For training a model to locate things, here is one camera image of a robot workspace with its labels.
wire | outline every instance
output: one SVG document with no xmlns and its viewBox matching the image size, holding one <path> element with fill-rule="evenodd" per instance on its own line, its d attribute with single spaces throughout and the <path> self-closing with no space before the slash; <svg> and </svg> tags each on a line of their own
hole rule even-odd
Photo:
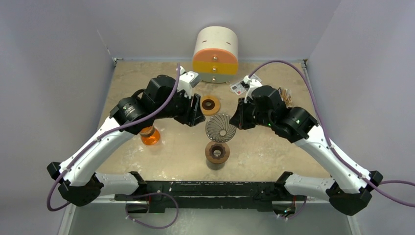
<svg viewBox="0 0 415 235">
<path fill-rule="evenodd" d="M 336 151 L 336 149 L 334 148 L 334 146 L 331 143 L 330 137 L 328 136 L 328 131 L 327 128 L 325 126 L 325 123 L 323 122 L 323 119 L 320 115 L 320 111 L 316 102 L 316 98 L 314 97 L 314 94 L 311 90 L 311 85 L 310 83 L 307 81 L 307 78 L 304 76 L 304 74 L 297 68 L 295 67 L 293 64 L 287 62 L 287 61 L 283 61 L 283 60 L 271 60 L 268 62 L 263 63 L 262 65 L 258 66 L 258 68 L 256 68 L 253 72 L 251 72 L 251 74 L 249 74 L 249 78 L 256 73 L 260 68 L 262 68 L 263 66 L 270 64 L 270 63 L 283 63 L 286 65 L 289 65 L 290 67 L 292 67 L 295 71 L 297 71 L 297 73 L 301 76 L 301 78 L 304 80 L 305 85 L 307 86 L 308 91 L 310 92 L 310 97 L 311 97 L 311 101 L 313 102 L 313 106 L 314 106 L 314 110 L 316 111 L 316 115 L 317 118 L 320 121 L 320 125 L 322 126 L 323 129 L 323 133 L 324 133 L 324 138 L 327 141 L 327 144 L 329 146 L 329 148 L 331 149 L 331 151 L 333 152 L 334 156 L 343 164 L 345 165 L 347 168 L 349 168 L 351 171 L 353 171 L 353 173 L 355 173 L 359 178 L 362 178 L 368 185 L 370 185 L 373 189 L 375 189 L 378 193 L 380 193 L 381 195 L 401 204 L 404 206 L 408 206 L 408 207 L 415 207 L 415 203 L 410 203 L 410 202 L 405 202 L 403 200 L 400 200 L 398 198 L 395 198 L 391 195 L 389 195 L 388 193 L 384 192 L 383 190 L 381 190 L 380 188 L 378 188 L 375 184 L 373 184 L 370 180 L 368 180 L 366 178 L 366 176 L 364 176 L 362 173 L 360 173 L 358 170 L 356 170 L 354 167 L 352 167 L 350 164 L 348 164 L 344 159 L 342 159 L 342 157 L 339 155 L 339 153 Z M 411 185 L 415 187 L 415 183 L 409 182 L 409 181 L 404 181 L 404 180 L 389 180 L 389 181 L 384 181 L 382 184 L 407 184 L 407 185 Z"/>
<path fill-rule="evenodd" d="M 61 210 L 61 209 L 65 208 L 67 205 L 70 204 L 70 202 L 66 202 L 64 205 L 62 205 L 60 207 L 53 208 L 50 205 L 50 201 L 51 201 L 51 198 L 52 198 L 53 191 L 55 191 L 55 188 L 58 186 L 58 183 L 66 175 L 66 173 L 68 171 L 70 171 L 70 168 L 73 167 L 73 165 L 76 163 L 76 161 L 78 161 L 79 158 L 81 158 L 82 155 L 84 155 L 97 142 L 97 140 L 101 141 L 101 139 L 103 137 L 105 137 L 106 135 L 108 135 L 108 134 L 110 134 L 112 132 L 119 131 L 119 130 L 125 129 L 127 127 L 130 127 L 130 126 L 137 125 L 137 124 L 142 123 L 144 121 L 147 121 L 148 119 L 150 119 L 150 118 L 154 117 L 155 115 L 157 115 L 161 110 L 163 110 L 168 105 L 168 103 L 170 102 L 170 100 L 173 98 L 173 95 L 176 93 L 177 86 L 179 85 L 179 80 L 180 80 L 180 63 L 177 63 L 176 81 L 174 83 L 173 89 L 171 90 L 171 93 L 167 97 L 166 101 L 158 109 L 156 109 L 154 112 L 150 113 L 149 115 L 147 115 L 147 116 L 145 116 L 145 117 L 143 117 L 143 118 L 141 118 L 139 120 L 130 122 L 128 124 L 125 124 L 125 125 L 122 125 L 122 126 L 113 128 L 111 130 L 108 130 L 108 131 L 102 133 L 95 140 L 91 141 L 85 148 L 83 148 L 78 153 L 78 155 L 76 155 L 76 157 L 73 158 L 73 160 L 68 164 L 67 168 L 61 172 L 61 174 L 58 176 L 58 178 L 53 183 L 52 188 L 50 189 L 49 194 L 47 195 L 47 200 L 46 200 L 46 207 L 47 207 L 47 209 L 49 211 L 51 211 L 51 212 L 55 212 L 55 211 L 58 211 L 58 210 Z"/>
<path fill-rule="evenodd" d="M 295 206 L 296 205 L 296 196 L 293 196 L 293 203 L 291 203 L 291 206 Z"/>
<path fill-rule="evenodd" d="M 296 210 L 296 212 L 294 213 L 294 215 L 293 216 L 290 216 L 288 219 L 294 219 L 295 217 L 297 217 L 301 213 L 301 211 L 304 209 L 306 202 L 307 202 L 307 197 L 304 198 L 304 202 L 302 203 L 300 209 L 298 211 Z"/>
<path fill-rule="evenodd" d="M 166 229 L 166 228 L 172 226 L 176 222 L 177 218 L 179 217 L 179 204 L 177 204 L 177 201 L 176 201 L 176 199 L 174 199 L 173 196 L 171 196 L 167 193 L 164 193 L 164 192 L 152 192 L 152 193 L 148 193 L 148 194 L 143 194 L 143 195 L 139 195 L 139 196 L 131 196 L 131 197 L 132 198 L 141 198 L 141 197 L 147 197 L 147 196 L 153 196 L 153 195 L 163 195 L 163 196 L 166 196 L 166 197 L 170 198 L 173 201 L 174 205 L 176 206 L 176 215 L 174 216 L 173 221 L 171 221 L 168 225 L 160 226 L 160 227 L 143 223 L 139 220 L 136 220 L 136 219 L 132 218 L 128 214 L 128 210 L 127 210 L 128 205 L 125 206 L 125 213 L 127 214 L 127 217 L 125 217 L 125 218 L 126 219 L 131 219 L 133 222 L 136 222 L 136 223 L 138 223 L 140 225 L 143 225 L 143 226 L 145 226 L 147 228 L 150 228 L 150 229 Z"/>
</svg>

tan table surface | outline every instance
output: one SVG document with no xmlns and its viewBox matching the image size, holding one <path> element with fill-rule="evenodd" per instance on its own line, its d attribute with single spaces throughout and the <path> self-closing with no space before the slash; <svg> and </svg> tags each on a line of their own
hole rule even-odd
<svg viewBox="0 0 415 235">
<path fill-rule="evenodd" d="M 233 81 L 241 80 L 259 64 L 240 63 L 238 75 Z M 191 70 L 190 62 L 181 62 L 181 65 Z M 118 62 L 100 125 L 120 99 L 146 88 L 148 81 L 157 75 L 175 77 L 175 67 L 175 62 Z M 263 85 L 290 89 L 293 105 L 303 107 L 315 116 L 307 87 L 291 67 L 270 64 L 256 74 Z M 244 95 L 237 96 L 230 92 L 229 84 L 205 82 L 199 83 L 194 93 L 217 96 L 221 101 L 219 113 L 230 116 L 236 110 L 238 98 Z M 229 159 L 222 168 L 211 169 L 205 157 L 205 147 L 210 142 L 205 133 L 205 122 L 188 127 L 173 119 L 160 119 L 154 122 L 154 126 L 161 134 L 157 144 L 144 145 L 136 136 L 116 150 L 98 172 L 118 174 L 138 171 L 145 180 L 275 181 L 284 171 L 310 177 L 328 177 L 328 173 L 305 151 L 266 127 L 237 130 L 233 139 L 227 142 L 231 152 Z"/>
</svg>

brown ring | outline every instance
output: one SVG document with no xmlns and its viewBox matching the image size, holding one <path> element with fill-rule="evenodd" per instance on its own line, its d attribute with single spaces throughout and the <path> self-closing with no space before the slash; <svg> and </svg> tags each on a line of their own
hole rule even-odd
<svg viewBox="0 0 415 235">
<path fill-rule="evenodd" d="M 219 156 L 215 156 L 213 152 L 215 150 L 221 151 Z M 229 150 L 229 146 L 226 143 L 215 143 L 211 141 L 206 145 L 205 148 L 205 155 L 206 159 L 214 164 L 222 164 L 228 160 L 231 151 Z"/>
<path fill-rule="evenodd" d="M 200 108 L 204 115 L 214 115 L 220 109 L 219 99 L 214 95 L 205 95 L 200 99 Z"/>
<path fill-rule="evenodd" d="M 215 102 L 213 102 L 213 100 L 211 99 L 205 99 L 202 102 L 202 108 L 206 110 L 212 110 L 214 107 L 215 107 Z"/>
</svg>

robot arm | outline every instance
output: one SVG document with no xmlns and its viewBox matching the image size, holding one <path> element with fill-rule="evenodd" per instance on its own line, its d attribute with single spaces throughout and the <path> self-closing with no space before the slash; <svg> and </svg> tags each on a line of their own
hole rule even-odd
<svg viewBox="0 0 415 235">
<path fill-rule="evenodd" d="M 256 125 L 270 127 L 276 135 L 287 139 L 309 153 L 330 174 L 331 178 L 318 179 L 284 172 L 277 181 L 286 193 L 307 195 L 329 201 L 340 212 L 353 215 L 367 206 L 372 188 L 354 172 L 343 165 L 329 149 L 323 129 L 309 112 L 301 107 L 287 108 L 278 90 L 262 86 L 258 80 L 244 78 L 248 88 L 245 98 L 240 98 L 238 108 L 230 123 L 246 130 Z M 337 147 L 343 160 L 379 185 L 383 179 L 377 171 L 369 172 Z"/>
<path fill-rule="evenodd" d="M 200 110 L 200 96 L 192 94 L 192 88 L 200 82 L 198 73 L 186 72 L 181 67 L 180 74 L 177 92 L 161 112 L 138 125 L 108 134 L 77 160 L 58 187 L 64 199 L 77 206 L 83 206 L 102 195 L 132 194 L 138 189 L 138 183 L 142 181 L 138 174 L 135 172 L 123 175 L 101 174 L 96 173 L 96 169 L 122 144 L 139 134 L 143 128 L 153 125 L 155 119 L 174 118 L 188 126 L 195 126 L 205 121 Z M 104 132 L 141 119 L 158 109 L 171 93 L 174 83 L 172 77 L 159 75 L 150 80 L 145 90 L 138 90 L 131 97 L 121 99 L 98 131 L 81 149 L 62 163 L 48 165 L 47 169 L 51 177 L 57 179 L 73 158 Z"/>
</svg>

white wall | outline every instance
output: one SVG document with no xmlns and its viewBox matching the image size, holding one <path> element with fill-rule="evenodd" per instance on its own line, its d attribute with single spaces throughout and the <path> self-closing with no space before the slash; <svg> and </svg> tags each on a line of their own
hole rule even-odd
<svg viewBox="0 0 415 235">
<path fill-rule="evenodd" d="M 83 0 L 113 57 L 191 59 L 207 26 L 239 38 L 240 59 L 305 59 L 340 0 Z"/>
<path fill-rule="evenodd" d="M 94 132 L 112 75 L 90 22 L 77 0 L 0 4 L 2 235 L 58 231 L 63 212 L 46 209 L 53 182 L 46 166 L 66 159 Z"/>
<path fill-rule="evenodd" d="M 342 0 L 308 63 L 332 139 L 385 179 L 415 181 L 414 22 L 413 0 Z M 381 188 L 415 203 L 413 188 Z M 414 234 L 415 209 L 372 194 L 364 234 Z"/>
</svg>

